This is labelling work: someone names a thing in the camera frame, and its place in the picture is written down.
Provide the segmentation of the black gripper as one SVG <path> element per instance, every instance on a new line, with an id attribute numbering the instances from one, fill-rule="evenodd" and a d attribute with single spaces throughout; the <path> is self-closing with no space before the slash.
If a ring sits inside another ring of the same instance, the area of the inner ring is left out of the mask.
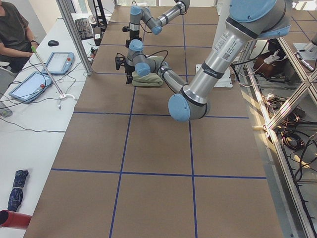
<path id="1" fill-rule="evenodd" d="M 131 84 L 133 81 L 132 73 L 135 71 L 135 67 L 130 65 L 128 58 L 121 53 L 116 53 L 115 67 L 116 70 L 120 70 L 120 67 L 124 67 L 126 73 L 126 84 Z"/>
<path id="2" fill-rule="evenodd" d="M 129 48 L 129 45 L 132 40 L 140 40 L 140 30 L 134 31 L 131 30 L 129 26 L 122 27 L 123 32 L 129 32 L 129 39 L 126 40 L 125 47 Z"/>

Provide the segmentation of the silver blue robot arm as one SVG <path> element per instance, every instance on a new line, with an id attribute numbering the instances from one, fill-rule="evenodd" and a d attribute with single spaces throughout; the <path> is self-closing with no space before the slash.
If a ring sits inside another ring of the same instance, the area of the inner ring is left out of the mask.
<path id="1" fill-rule="evenodd" d="M 143 53 L 139 31 L 140 25 L 145 23 L 157 35 L 171 20 L 184 15 L 189 6 L 188 0 L 178 0 L 174 7 L 157 18 L 146 7 L 131 6 L 127 29 L 130 38 L 126 41 L 128 54 L 115 59 L 117 68 L 125 68 L 127 84 L 132 82 L 133 73 L 139 76 L 155 73 L 166 82 L 174 93 L 168 101 L 168 110 L 176 121 L 201 119 L 209 112 L 209 92 L 247 42 L 283 37 L 291 27 L 290 0 L 232 0 L 223 34 L 194 79 L 187 83 L 165 61 L 156 61 Z"/>
<path id="2" fill-rule="evenodd" d="M 190 0 L 175 0 L 175 3 L 176 5 L 174 7 L 170 8 L 157 18 L 152 16 L 147 7 L 132 5 L 130 8 L 129 25 L 122 28 L 123 32 L 129 31 L 130 39 L 126 40 L 126 48 L 129 48 L 132 40 L 142 40 L 140 37 L 141 21 L 149 27 L 154 35 L 158 35 L 162 31 L 163 26 L 167 25 L 179 15 L 187 13 L 190 6 Z"/>

